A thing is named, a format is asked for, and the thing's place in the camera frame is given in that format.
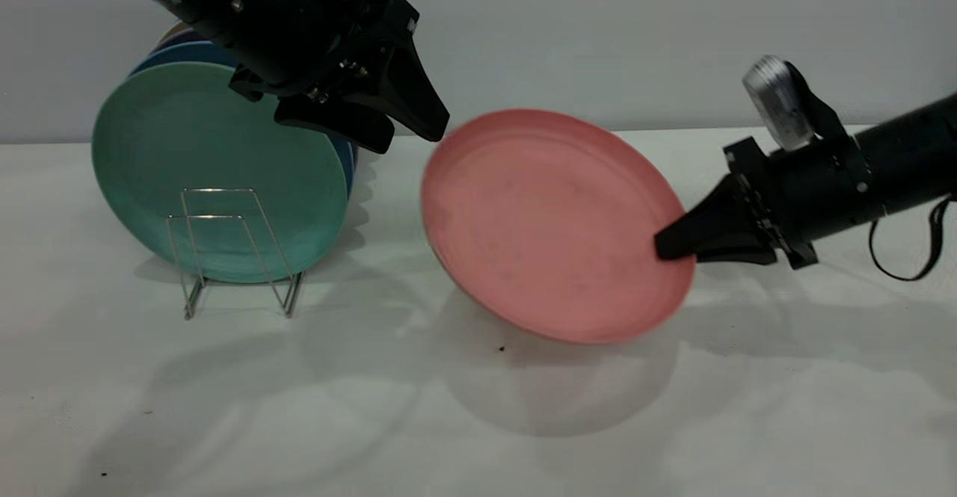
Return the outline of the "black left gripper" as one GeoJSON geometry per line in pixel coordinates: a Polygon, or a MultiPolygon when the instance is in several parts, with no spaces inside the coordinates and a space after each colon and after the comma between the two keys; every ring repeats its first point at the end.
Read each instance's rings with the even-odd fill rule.
{"type": "Polygon", "coordinates": [[[286,96],[274,112],[278,125],[377,154],[392,145],[391,119],[441,141],[450,112],[411,40],[419,14],[406,0],[241,2],[228,29],[228,52],[239,62],[230,88],[251,102],[286,96]],[[358,103],[324,102],[356,91],[358,103]]]}

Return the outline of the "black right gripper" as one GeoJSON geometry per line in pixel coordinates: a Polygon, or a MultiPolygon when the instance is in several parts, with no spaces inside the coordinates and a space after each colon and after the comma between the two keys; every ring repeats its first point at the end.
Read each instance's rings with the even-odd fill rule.
{"type": "Polygon", "coordinates": [[[778,262],[775,250],[780,250],[793,270],[816,265],[816,249],[800,235],[781,177],[761,146],[748,137],[722,152],[730,174],[655,235],[657,258],[771,265],[778,262]]]}

